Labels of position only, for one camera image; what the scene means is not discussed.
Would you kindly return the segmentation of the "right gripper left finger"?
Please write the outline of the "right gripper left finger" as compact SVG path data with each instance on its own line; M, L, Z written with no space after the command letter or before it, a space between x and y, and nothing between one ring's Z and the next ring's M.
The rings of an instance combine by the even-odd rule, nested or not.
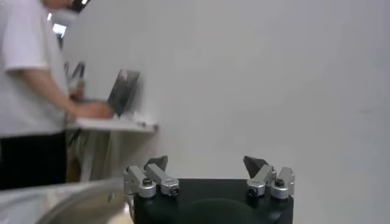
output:
M168 156L151 158L143 168L128 166L123 172L124 193L139 195L141 198L153 198L160 192L169 197L176 197L180 191L179 180L165 173Z

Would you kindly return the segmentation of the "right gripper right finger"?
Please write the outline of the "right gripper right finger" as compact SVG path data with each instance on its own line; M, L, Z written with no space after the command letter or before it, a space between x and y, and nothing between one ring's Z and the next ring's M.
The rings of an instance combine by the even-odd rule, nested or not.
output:
M282 167L279 173L264 159L244 156L244 165L250 176L246 181L247 194L252 198L262 197L269 188L270 195L278 200L294 197L295 173L289 167Z

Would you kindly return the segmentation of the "person bare hand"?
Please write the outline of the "person bare hand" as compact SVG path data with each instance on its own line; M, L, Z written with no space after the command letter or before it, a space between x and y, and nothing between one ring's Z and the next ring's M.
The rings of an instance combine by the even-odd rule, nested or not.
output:
M70 111L75 117L93 118L93 119L110 119L113 116L111 106L104 102L88 102L75 104Z

